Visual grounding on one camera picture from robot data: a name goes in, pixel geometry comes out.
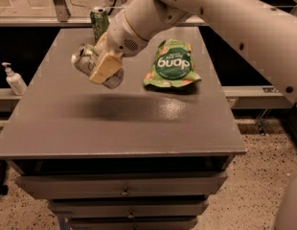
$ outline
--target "green snack bag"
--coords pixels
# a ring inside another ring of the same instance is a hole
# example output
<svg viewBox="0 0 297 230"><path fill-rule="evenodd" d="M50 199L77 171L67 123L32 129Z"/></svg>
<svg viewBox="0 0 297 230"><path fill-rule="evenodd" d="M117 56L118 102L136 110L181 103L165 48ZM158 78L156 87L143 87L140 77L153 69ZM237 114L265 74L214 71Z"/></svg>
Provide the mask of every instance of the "green snack bag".
<svg viewBox="0 0 297 230"><path fill-rule="evenodd" d="M170 39L158 46L155 62L144 78L144 85L161 88L183 87L201 81L194 71L192 46L188 42Z"/></svg>

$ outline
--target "gray desk surface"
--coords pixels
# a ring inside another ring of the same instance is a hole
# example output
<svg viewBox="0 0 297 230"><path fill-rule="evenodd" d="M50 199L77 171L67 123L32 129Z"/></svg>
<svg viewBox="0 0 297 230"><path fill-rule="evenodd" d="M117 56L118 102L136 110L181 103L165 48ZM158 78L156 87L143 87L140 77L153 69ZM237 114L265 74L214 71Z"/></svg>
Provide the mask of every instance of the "gray desk surface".
<svg viewBox="0 0 297 230"><path fill-rule="evenodd" d="M157 46L189 41L202 78L192 95L155 93L142 79ZM95 85L71 64L91 29L62 29L0 135L1 159L149 157L244 154L217 74L198 28L158 34L142 53L124 59L115 90Z"/></svg>

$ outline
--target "cable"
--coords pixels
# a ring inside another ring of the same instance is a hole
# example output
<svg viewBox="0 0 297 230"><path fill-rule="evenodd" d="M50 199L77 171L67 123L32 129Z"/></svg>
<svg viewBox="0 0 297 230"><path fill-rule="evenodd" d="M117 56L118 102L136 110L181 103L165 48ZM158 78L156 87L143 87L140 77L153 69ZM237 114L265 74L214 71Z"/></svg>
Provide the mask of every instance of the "cable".
<svg viewBox="0 0 297 230"><path fill-rule="evenodd" d="M112 4L112 8L111 8L110 12L108 13L108 15L110 15L113 12L113 10L114 10L113 7L116 5L116 3L117 3L117 0L114 0L114 2Z"/></svg>
<svg viewBox="0 0 297 230"><path fill-rule="evenodd" d="M72 2L72 0L70 0L70 4L72 4L73 6L77 6L77 7L83 7L83 8L90 9L89 7L87 7L87 6L84 6L84 5L81 5L81 4L74 4L74 3Z"/></svg>

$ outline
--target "pump bottle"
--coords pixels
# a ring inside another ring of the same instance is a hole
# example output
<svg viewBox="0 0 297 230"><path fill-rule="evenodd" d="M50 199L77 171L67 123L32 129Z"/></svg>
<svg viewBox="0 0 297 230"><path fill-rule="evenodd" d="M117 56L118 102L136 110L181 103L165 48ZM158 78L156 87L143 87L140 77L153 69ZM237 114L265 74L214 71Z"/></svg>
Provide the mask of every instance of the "pump bottle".
<svg viewBox="0 0 297 230"><path fill-rule="evenodd" d="M2 65L5 67L5 72L7 74L6 81L11 87L15 95L22 96L27 88L26 83L23 81L21 75L14 73L13 70L8 67L10 63L3 62Z"/></svg>

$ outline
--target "hand sanitizer bottle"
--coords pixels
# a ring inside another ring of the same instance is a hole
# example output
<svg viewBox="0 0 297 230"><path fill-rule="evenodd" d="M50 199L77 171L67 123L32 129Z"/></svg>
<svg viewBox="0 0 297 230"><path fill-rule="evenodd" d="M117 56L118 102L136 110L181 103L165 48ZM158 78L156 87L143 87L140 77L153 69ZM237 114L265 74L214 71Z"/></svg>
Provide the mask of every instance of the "hand sanitizer bottle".
<svg viewBox="0 0 297 230"><path fill-rule="evenodd" d="M11 86L15 95L22 96L26 91L27 85L23 81L21 75L14 73L13 70L8 67L8 65L11 65L10 63L3 62L2 65L5 67L5 72L7 74L6 81L8 85Z"/></svg>

